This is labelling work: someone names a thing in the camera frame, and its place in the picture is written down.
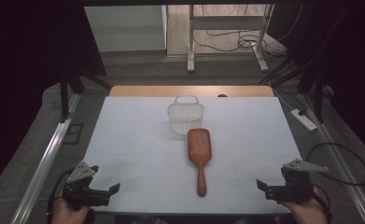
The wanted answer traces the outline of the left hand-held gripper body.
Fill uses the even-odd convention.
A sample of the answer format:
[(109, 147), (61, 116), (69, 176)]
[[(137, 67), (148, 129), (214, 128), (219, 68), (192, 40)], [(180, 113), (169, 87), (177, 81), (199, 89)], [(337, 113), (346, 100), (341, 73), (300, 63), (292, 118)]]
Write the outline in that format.
[(98, 172), (99, 166), (89, 166), (81, 161), (67, 177), (63, 187), (62, 197), (73, 207), (92, 206), (91, 197), (95, 195), (110, 195), (106, 190), (91, 189), (90, 183)]

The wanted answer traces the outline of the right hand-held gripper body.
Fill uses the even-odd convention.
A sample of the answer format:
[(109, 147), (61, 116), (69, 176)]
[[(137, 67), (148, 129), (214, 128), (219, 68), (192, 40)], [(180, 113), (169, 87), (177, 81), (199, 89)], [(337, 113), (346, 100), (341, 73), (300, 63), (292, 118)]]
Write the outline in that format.
[(310, 179), (310, 173), (327, 173), (328, 171), (329, 168), (326, 166), (299, 159), (285, 163), (281, 167), (285, 185), (273, 187), (273, 200), (294, 203), (303, 203), (310, 200), (314, 195), (314, 186)]

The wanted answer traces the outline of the brown wooden hairbrush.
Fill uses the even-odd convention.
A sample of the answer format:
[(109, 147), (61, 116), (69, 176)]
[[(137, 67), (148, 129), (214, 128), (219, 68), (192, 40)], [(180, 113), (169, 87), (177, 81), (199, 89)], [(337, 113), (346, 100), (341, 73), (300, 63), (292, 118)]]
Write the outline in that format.
[(206, 195), (207, 188), (204, 176), (204, 165), (212, 159), (210, 133), (206, 129), (192, 129), (188, 132), (189, 159), (197, 164), (197, 193)]

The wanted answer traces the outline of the white plastic basket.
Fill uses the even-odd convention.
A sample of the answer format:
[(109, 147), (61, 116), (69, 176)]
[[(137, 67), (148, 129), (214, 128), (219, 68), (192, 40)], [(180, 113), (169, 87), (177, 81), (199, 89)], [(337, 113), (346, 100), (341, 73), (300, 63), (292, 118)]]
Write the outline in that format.
[(186, 135), (191, 129), (199, 129), (204, 117), (204, 106), (190, 93), (183, 93), (167, 108), (171, 130)]

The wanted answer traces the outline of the person's right hand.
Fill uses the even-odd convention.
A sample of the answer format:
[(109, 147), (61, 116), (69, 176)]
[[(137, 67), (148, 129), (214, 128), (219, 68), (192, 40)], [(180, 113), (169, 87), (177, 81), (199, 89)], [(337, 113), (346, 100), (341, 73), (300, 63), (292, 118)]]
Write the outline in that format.
[(280, 202), (293, 215), (298, 224), (328, 224), (323, 207), (315, 199), (304, 203)]

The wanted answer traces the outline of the person's left hand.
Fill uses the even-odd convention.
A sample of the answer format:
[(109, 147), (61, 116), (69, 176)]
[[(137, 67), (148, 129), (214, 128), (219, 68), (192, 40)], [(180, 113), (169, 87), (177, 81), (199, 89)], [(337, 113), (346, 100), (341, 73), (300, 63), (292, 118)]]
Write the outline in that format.
[(60, 193), (60, 197), (54, 202), (50, 224), (84, 224), (90, 211), (89, 206), (82, 206), (78, 210), (74, 210), (62, 195)]

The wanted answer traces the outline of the white table mat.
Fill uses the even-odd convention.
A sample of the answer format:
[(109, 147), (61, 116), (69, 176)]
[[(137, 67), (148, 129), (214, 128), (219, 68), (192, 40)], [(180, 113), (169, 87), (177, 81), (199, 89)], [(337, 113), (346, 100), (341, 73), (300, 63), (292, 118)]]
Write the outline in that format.
[(207, 193), (197, 193), (197, 166), (184, 135), (170, 128), (171, 97), (108, 97), (84, 161), (99, 168), (91, 187), (119, 184), (106, 212), (119, 214), (278, 214), (256, 182), (281, 185), (283, 164), (298, 159), (286, 116), (275, 97), (203, 97), (203, 126), (212, 159)]

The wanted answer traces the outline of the white power strip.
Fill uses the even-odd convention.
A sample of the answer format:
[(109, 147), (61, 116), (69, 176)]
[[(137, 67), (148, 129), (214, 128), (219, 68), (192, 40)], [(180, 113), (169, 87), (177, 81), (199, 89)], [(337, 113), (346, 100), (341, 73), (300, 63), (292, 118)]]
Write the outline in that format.
[(295, 118), (308, 132), (314, 131), (316, 129), (316, 125), (309, 120), (305, 115), (298, 115), (299, 110), (293, 109), (290, 111), (290, 114), (293, 118)]

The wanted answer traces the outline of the black tripod stand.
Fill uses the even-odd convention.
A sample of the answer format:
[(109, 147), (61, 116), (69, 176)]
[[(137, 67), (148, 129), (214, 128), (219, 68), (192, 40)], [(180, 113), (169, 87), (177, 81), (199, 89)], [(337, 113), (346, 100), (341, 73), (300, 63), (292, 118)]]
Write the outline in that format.
[(326, 29), (325, 34), (323, 34), (323, 38), (319, 42), (318, 48), (310, 60), (308, 60), (296, 70), (269, 83), (272, 88), (275, 88), (293, 79), (294, 77), (297, 77), (298, 75), (302, 75), (302, 79), (297, 86), (297, 91), (298, 93), (307, 93), (312, 88), (312, 86), (315, 86), (314, 114), (320, 123), (323, 122), (322, 97), (324, 84), (324, 73), (321, 71), (321, 61), (326, 53), (326, 50), (329, 48), (332, 39), (335, 37), (340, 25), (342, 24), (347, 11), (348, 9), (346, 7), (340, 7), (334, 13), (334, 16), (329, 22), (329, 27)]

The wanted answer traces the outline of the wooden table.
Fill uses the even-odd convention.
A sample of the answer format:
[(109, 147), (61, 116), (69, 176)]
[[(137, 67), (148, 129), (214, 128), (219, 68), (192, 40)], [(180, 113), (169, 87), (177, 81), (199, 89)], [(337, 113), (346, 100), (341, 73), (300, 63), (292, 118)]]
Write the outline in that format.
[(198, 97), (274, 97), (267, 86), (114, 86), (112, 97), (176, 97), (192, 93)]

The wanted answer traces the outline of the dark curtain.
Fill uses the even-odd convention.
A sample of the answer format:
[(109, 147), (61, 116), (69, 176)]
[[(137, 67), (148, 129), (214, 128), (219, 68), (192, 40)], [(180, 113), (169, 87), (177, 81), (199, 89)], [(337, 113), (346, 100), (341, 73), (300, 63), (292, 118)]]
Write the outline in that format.
[(303, 5), (292, 57), (301, 67), (311, 59), (340, 7), (348, 9), (322, 59), (323, 87), (331, 104), (365, 145), (365, 0), (298, 0)]
[(63, 75), (105, 73), (83, 6), (0, 0), (0, 175)]

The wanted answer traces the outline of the white cabinet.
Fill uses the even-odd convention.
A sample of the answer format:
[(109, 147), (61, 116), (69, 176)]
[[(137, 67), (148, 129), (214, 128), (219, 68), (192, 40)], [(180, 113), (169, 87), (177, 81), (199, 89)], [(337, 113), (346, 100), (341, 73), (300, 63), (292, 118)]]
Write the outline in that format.
[(165, 6), (84, 9), (101, 52), (166, 49)]

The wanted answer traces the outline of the aluminium rail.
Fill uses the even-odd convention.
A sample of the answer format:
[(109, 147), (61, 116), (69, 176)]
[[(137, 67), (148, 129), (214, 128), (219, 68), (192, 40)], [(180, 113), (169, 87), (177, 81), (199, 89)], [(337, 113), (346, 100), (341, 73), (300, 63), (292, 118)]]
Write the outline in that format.
[(67, 104), (69, 108), (67, 109), (66, 119), (64, 122), (60, 122), (57, 125), (56, 130), (44, 152), (44, 155), (42, 156), (41, 161), (38, 164), (35, 173), (27, 187), (27, 190), (24, 192), (20, 204), (10, 221), (10, 224), (26, 224), (29, 216), (31, 215), (35, 202), (49, 174), (49, 170), (70, 126), (80, 97), (80, 94), (74, 93), (71, 97), (71, 101)]
[[(337, 170), (338, 175), (343, 181), (355, 182), (357, 179), (353, 176), (352, 171), (347, 167), (346, 160), (342, 156), (342, 151), (336, 146), (333, 138), (330, 135), (329, 129), (324, 122), (320, 122), (319, 118), (315, 115), (314, 104), (306, 94), (300, 94), (299, 98), (307, 107), (307, 115), (312, 119), (313, 123), (317, 127), (317, 132), (322, 142), (325, 142), (328, 154), (332, 159), (333, 165)], [(349, 195), (365, 222), (365, 193), (360, 186), (346, 185), (345, 186)]]

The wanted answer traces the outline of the black floor bracket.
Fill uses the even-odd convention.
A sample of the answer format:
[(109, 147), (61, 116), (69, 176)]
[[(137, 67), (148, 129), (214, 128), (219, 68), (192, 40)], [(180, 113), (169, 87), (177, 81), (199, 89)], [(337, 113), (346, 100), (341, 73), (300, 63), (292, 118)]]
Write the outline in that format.
[(73, 123), (67, 129), (67, 132), (63, 139), (64, 145), (76, 145), (82, 135), (84, 128), (83, 123)]

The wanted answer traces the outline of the white desk frame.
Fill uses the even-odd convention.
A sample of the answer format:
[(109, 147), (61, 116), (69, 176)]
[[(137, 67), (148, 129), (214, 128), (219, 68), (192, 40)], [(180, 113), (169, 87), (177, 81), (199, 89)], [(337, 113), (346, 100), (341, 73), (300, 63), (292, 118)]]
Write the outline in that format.
[(269, 67), (263, 58), (261, 49), (266, 28), (271, 18), (274, 4), (268, 4), (263, 16), (195, 16), (194, 5), (189, 5), (189, 44), (187, 70), (194, 71), (194, 39), (195, 30), (259, 30), (259, 35), (252, 50), (262, 72), (267, 72)]

